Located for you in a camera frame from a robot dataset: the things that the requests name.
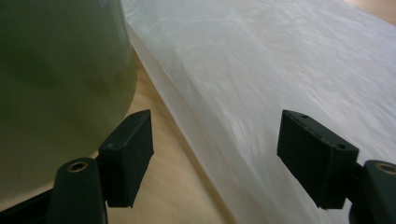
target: black mount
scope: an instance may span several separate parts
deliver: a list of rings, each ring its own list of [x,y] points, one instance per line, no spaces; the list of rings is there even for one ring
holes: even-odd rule
[[[396,165],[367,161],[359,150],[307,115],[284,110],[277,155],[322,209],[352,202],[352,224],[396,223]]]
[[[94,160],[59,168],[54,188],[0,213],[0,223],[107,223],[106,205],[133,206],[153,155],[149,110],[128,116]]]

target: translucent plastic film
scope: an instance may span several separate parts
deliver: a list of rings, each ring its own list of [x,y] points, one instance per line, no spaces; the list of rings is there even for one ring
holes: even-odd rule
[[[342,1],[124,0],[133,45],[239,223],[347,223],[276,156],[282,109],[396,162],[396,28]]]

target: white tarp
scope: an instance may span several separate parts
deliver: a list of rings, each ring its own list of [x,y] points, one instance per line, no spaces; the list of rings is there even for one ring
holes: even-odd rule
[[[157,90],[238,223],[347,223],[276,156],[282,109],[396,162],[396,27],[341,0],[123,0]]]

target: green cylindrical container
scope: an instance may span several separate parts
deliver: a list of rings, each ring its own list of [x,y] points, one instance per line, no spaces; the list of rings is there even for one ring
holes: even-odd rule
[[[0,0],[0,210],[94,152],[135,85],[119,0]]]

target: white plastic sheet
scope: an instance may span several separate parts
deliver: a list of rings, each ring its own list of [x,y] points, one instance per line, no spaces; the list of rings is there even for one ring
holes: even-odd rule
[[[239,223],[347,223],[276,156],[282,109],[396,162],[396,28],[342,1],[124,0],[154,85]]]

